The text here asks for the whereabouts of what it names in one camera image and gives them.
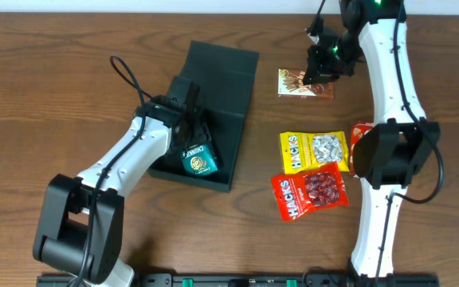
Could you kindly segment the teal cookie box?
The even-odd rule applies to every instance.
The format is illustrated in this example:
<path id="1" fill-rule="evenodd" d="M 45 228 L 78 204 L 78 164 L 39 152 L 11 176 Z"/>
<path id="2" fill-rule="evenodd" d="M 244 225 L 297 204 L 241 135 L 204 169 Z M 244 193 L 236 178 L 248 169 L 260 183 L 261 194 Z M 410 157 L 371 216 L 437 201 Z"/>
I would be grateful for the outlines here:
<path id="1" fill-rule="evenodd" d="M 217 156 L 210 143 L 187 148 L 181 154 L 181 161 L 187 174 L 203 177 L 219 171 Z"/>

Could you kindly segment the yellow Hacks candy bag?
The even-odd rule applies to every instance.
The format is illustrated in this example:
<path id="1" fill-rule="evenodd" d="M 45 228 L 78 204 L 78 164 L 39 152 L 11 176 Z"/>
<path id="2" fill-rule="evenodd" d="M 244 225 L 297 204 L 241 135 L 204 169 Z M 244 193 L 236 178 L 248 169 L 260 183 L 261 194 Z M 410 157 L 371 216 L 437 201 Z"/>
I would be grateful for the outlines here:
<path id="1" fill-rule="evenodd" d="M 349 172 L 349 152 L 344 132 L 282 132 L 280 151 L 285 174 L 296 174 L 336 163 Z"/>

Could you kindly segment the brown Pocky snack box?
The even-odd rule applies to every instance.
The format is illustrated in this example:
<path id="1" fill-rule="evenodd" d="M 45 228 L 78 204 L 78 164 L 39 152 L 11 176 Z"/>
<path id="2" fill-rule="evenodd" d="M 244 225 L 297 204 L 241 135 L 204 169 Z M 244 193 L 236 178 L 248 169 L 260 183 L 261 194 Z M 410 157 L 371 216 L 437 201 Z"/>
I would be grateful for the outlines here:
<path id="1" fill-rule="evenodd" d="M 299 69 L 278 69 L 278 96 L 326 100 L 334 97 L 333 83 L 304 85 L 304 75 L 305 71 Z"/>

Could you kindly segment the red Hacks candy bag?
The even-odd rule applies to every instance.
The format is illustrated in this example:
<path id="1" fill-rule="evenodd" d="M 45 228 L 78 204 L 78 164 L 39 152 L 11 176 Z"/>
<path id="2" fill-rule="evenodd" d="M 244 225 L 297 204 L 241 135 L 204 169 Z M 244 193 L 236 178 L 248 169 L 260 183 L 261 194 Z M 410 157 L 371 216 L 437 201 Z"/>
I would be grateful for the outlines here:
<path id="1" fill-rule="evenodd" d="M 336 163 L 292 175 L 276 175 L 270 182 L 284 222 L 297 220 L 319 210 L 349 205 Z"/>

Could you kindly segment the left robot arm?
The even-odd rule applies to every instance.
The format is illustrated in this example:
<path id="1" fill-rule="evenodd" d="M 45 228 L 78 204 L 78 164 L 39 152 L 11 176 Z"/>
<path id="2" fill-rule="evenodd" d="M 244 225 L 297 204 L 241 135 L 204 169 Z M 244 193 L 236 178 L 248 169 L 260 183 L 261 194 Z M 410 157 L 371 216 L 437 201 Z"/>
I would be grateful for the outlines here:
<path id="1" fill-rule="evenodd" d="M 33 257 L 71 275 L 68 286 L 131 286 L 120 260 L 124 203 L 149 167 L 207 136 L 205 111 L 157 96 L 139 106 L 122 138 L 75 177 L 58 174 L 45 190 Z"/>

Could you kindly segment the black gift box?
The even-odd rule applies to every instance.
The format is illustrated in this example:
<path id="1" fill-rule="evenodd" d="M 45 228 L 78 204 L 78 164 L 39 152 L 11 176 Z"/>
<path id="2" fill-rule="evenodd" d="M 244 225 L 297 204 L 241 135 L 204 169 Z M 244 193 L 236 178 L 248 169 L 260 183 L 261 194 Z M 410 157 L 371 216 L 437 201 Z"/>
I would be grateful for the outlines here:
<path id="1" fill-rule="evenodd" d="M 180 75 L 200 85 L 198 103 L 205 109 L 218 170 L 203 177 L 188 175 L 179 159 L 164 156 L 148 169 L 152 177 L 230 191 L 258 59 L 253 51 L 190 43 Z"/>

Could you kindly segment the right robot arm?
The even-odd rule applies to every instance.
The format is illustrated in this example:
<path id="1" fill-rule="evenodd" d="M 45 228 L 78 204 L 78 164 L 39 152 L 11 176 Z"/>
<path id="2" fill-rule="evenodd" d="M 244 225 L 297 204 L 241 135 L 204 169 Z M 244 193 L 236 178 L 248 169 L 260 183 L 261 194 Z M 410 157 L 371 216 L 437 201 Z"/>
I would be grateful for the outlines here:
<path id="1" fill-rule="evenodd" d="M 355 144 L 353 167 L 362 186 L 359 233 L 341 286 L 437 286 L 432 274 L 396 274 L 394 234 L 402 202 L 425 204 L 444 180 L 437 122 L 426 118 L 414 87 L 406 48 L 402 1 L 340 0 L 345 32 L 316 15 L 306 29 L 313 44 L 303 82 L 327 84 L 368 67 L 374 105 L 372 129 Z"/>

